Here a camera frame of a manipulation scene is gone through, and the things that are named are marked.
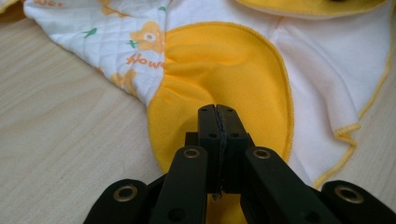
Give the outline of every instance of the yellow trim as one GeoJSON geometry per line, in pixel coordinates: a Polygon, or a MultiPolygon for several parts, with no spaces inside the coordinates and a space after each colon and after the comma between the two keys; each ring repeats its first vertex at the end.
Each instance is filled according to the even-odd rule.
{"type": "MultiPolygon", "coordinates": [[[[383,73],[381,79],[378,82],[378,85],[375,88],[373,97],[370,99],[370,101],[366,104],[366,106],[359,113],[360,119],[364,116],[364,114],[367,112],[367,110],[371,107],[371,105],[375,101],[376,97],[378,96],[379,91],[381,90],[385,80],[387,79],[387,77],[389,75],[390,68],[392,66],[391,59],[393,57],[394,42],[395,42],[394,41],[395,28],[393,26],[393,24],[395,23],[394,22],[395,20],[393,19],[394,11],[396,9],[395,6],[396,6],[396,1],[393,1],[393,5],[392,5],[393,11],[390,13],[390,16],[389,16],[390,46],[389,46],[389,51],[388,51],[387,66],[384,70],[384,73],[383,73]]],[[[331,168],[330,170],[328,170],[326,173],[324,173],[323,175],[321,175],[320,177],[318,177],[315,180],[314,186],[313,186],[315,189],[320,188],[320,186],[323,185],[327,179],[329,179],[332,175],[335,175],[336,173],[338,173],[341,170],[341,168],[344,167],[344,165],[347,163],[347,161],[349,161],[350,157],[353,155],[353,153],[355,152],[355,150],[358,146],[358,142],[355,139],[353,139],[352,137],[350,137],[349,133],[351,133],[353,131],[357,131],[360,127],[361,127],[361,125],[359,123],[354,123],[354,124],[348,125],[344,128],[338,129],[334,132],[334,136],[336,139],[339,139],[341,141],[349,143],[350,147],[346,151],[346,153],[343,155],[343,157],[340,159],[340,161],[334,165],[333,168],[331,168]]]]}
{"type": "Polygon", "coordinates": [[[3,13],[3,12],[5,12],[6,9],[7,9],[9,6],[15,4],[16,2],[18,2],[18,0],[9,0],[9,1],[6,1],[2,6],[0,6],[0,14],[3,13]]]}
{"type": "Polygon", "coordinates": [[[362,2],[355,1],[357,3],[353,4],[353,1],[348,1],[348,2],[343,2],[343,3],[338,3],[335,1],[326,1],[328,4],[326,7],[322,8],[310,8],[309,4],[307,3],[299,3],[300,1],[290,1],[290,4],[285,4],[283,2],[279,2],[277,0],[275,1],[262,1],[259,2],[258,0],[237,0],[238,3],[252,7],[255,9],[258,9],[263,12],[268,12],[268,13],[275,13],[277,15],[283,14],[285,16],[290,15],[290,16],[312,16],[312,17],[322,17],[322,18],[331,18],[331,17],[341,17],[341,16],[349,16],[349,15],[354,15],[354,14],[360,14],[364,13],[367,11],[374,10],[377,7],[380,7],[384,5],[387,1],[386,0],[380,0],[376,1],[377,3],[374,4],[373,6],[364,6],[362,2]],[[343,4],[343,6],[339,8],[334,8],[334,4],[343,4]],[[358,5],[359,8],[355,10],[350,10],[350,8],[354,5],[358,5]]]}
{"type": "MultiPolygon", "coordinates": [[[[148,105],[150,143],[163,171],[185,132],[197,130],[198,108],[208,104],[233,107],[257,145],[289,159],[294,116],[286,67],[253,29],[201,22],[167,32],[163,81],[148,105]]],[[[207,223],[245,221],[238,195],[207,206],[207,223]]]]}

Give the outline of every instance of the black clamp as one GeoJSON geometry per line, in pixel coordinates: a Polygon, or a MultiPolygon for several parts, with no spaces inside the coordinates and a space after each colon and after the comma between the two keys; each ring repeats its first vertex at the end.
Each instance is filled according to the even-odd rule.
{"type": "Polygon", "coordinates": [[[396,215],[346,181],[309,188],[271,149],[255,147],[235,110],[206,105],[167,175],[112,184],[84,223],[205,223],[206,195],[241,195],[247,223],[396,223],[396,215]]]}

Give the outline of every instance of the quilted fabric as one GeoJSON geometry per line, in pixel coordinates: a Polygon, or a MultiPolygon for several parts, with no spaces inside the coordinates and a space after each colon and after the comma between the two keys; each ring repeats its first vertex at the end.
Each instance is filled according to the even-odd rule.
{"type": "Polygon", "coordinates": [[[148,104],[163,77],[165,13],[161,1],[26,1],[54,42],[148,104]]]}
{"type": "MultiPolygon", "coordinates": [[[[246,69],[245,65],[249,64],[250,70],[247,70],[257,71],[268,82],[277,80],[279,73],[261,73],[259,66],[249,63],[260,58],[254,56],[260,54],[258,52],[253,56],[249,54],[254,50],[241,52],[250,55],[250,59],[235,57],[238,66],[234,66],[229,63],[227,52],[237,52],[239,45],[229,46],[232,50],[228,51],[214,44],[216,41],[212,41],[213,44],[206,41],[200,49],[197,40],[207,40],[215,33],[210,28],[191,32],[193,36],[186,35],[185,31],[196,24],[216,22],[243,27],[247,33],[271,42],[279,52],[278,60],[272,65],[284,64],[289,83],[276,85],[278,89],[274,90],[290,86],[293,106],[287,106],[288,113],[279,113],[279,110],[277,114],[283,114],[283,119],[288,118],[285,114],[294,117],[294,127],[288,126],[293,128],[292,132],[284,132],[294,133],[290,137],[292,141],[285,144],[291,146],[292,143],[291,152],[284,154],[283,159],[289,159],[289,166],[296,174],[306,184],[318,188],[345,164],[358,144],[353,139],[353,131],[359,129],[360,117],[370,107],[388,74],[392,46],[389,24],[394,0],[331,3],[285,0],[281,4],[255,0],[175,0],[168,4],[165,0],[28,0],[24,9],[54,42],[74,52],[148,106],[151,143],[165,171],[177,148],[159,143],[169,138],[164,142],[181,145],[186,129],[193,128],[190,124],[195,120],[192,113],[197,102],[227,102],[229,106],[238,107],[241,104],[234,99],[240,98],[228,93],[232,85],[242,90],[241,95],[247,101],[260,106],[269,102],[265,96],[246,93],[256,90],[262,77],[244,77],[239,74],[241,69],[235,72],[239,74],[236,79],[226,78],[224,71],[232,74],[230,67],[241,65],[238,69],[246,69]],[[171,46],[167,46],[167,35],[180,41],[171,41],[171,46]]],[[[238,41],[248,41],[247,36],[238,41]]],[[[278,93],[271,92],[273,97],[285,94],[278,93]]],[[[252,117],[259,116],[256,111],[252,117]]],[[[246,123],[254,122],[248,114],[244,119],[246,123]]],[[[265,139],[265,131],[255,129],[254,132],[255,138],[265,139]]],[[[242,222],[238,214],[225,219],[219,217],[219,220],[242,222]]]]}

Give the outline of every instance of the cloth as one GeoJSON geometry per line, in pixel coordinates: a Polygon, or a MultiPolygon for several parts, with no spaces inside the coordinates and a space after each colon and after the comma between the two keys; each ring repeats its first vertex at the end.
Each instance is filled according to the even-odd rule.
{"type": "Polygon", "coordinates": [[[12,6],[18,0],[0,0],[0,13],[4,13],[9,6],[12,6]]]}
{"type": "MultiPolygon", "coordinates": [[[[259,146],[319,187],[357,146],[352,132],[390,66],[395,1],[45,1],[24,3],[54,42],[148,107],[166,172],[197,109],[235,108],[259,146]]],[[[238,198],[209,223],[244,222],[238,198]]]]}

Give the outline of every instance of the wood grain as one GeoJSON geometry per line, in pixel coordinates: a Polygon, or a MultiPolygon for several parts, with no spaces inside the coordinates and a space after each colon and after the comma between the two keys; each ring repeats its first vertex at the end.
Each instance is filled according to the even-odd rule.
{"type": "MultiPolygon", "coordinates": [[[[51,42],[30,20],[0,28],[0,222],[82,223],[111,183],[161,175],[146,108],[51,42]]],[[[332,179],[396,211],[396,69],[332,179]]]]}

